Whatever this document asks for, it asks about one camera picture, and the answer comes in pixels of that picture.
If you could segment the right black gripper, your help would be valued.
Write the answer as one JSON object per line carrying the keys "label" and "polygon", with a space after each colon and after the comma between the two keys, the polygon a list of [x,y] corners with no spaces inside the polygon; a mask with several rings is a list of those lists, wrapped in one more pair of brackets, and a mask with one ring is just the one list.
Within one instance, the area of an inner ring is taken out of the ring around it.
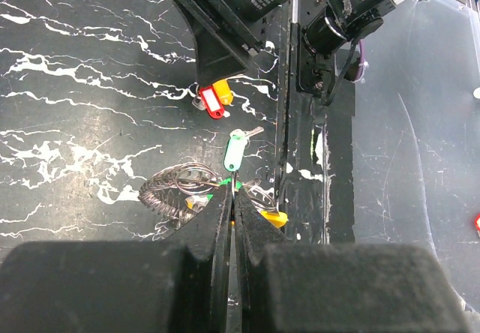
{"label": "right black gripper", "polygon": [[202,87],[243,74],[264,43],[267,16],[288,0],[174,0],[193,35]]}

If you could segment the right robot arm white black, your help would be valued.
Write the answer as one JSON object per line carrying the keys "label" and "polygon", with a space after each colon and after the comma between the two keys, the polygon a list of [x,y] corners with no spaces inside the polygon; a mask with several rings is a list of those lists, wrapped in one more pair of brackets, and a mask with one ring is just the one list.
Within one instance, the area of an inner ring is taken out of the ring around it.
{"label": "right robot arm white black", "polygon": [[[249,69],[266,44],[267,17],[289,0],[173,1],[193,34],[196,80],[206,87]],[[336,71],[335,53],[345,44],[356,48],[404,1],[323,0],[298,30],[298,88],[330,105],[353,62],[348,58]]]}

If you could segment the large keyring with yellow grip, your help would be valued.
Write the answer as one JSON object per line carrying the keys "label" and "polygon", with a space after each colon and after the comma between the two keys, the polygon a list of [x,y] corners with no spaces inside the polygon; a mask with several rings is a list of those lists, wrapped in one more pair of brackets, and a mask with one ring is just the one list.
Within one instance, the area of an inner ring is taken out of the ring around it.
{"label": "large keyring with yellow grip", "polygon": [[[177,230],[200,213],[209,203],[206,182],[223,179],[203,163],[180,163],[155,173],[139,189],[138,200],[160,219],[163,233]],[[246,190],[255,209],[279,212],[273,196],[260,187],[260,181],[236,182],[236,190]]]}

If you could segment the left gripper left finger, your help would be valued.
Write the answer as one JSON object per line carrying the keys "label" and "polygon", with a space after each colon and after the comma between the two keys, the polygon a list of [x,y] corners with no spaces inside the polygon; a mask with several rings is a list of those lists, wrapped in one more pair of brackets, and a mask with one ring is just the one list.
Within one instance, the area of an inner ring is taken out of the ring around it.
{"label": "left gripper left finger", "polygon": [[1,264],[3,332],[224,332],[233,195],[162,241],[33,241]]}

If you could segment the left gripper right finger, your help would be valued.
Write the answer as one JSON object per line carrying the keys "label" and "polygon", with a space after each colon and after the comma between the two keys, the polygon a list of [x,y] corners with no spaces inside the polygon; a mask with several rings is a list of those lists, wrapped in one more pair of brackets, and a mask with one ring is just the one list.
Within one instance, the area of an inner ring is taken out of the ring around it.
{"label": "left gripper right finger", "polygon": [[468,332],[440,264],[405,244],[299,244],[235,195],[244,332]]}

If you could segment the red key tag with key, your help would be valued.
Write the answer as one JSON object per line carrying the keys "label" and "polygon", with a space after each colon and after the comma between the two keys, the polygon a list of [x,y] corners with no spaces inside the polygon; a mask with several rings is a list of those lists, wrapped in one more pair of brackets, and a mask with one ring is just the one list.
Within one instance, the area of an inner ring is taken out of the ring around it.
{"label": "red key tag with key", "polygon": [[220,101],[212,86],[201,88],[192,104],[201,111],[206,111],[212,119],[221,119],[225,114],[225,106]]}

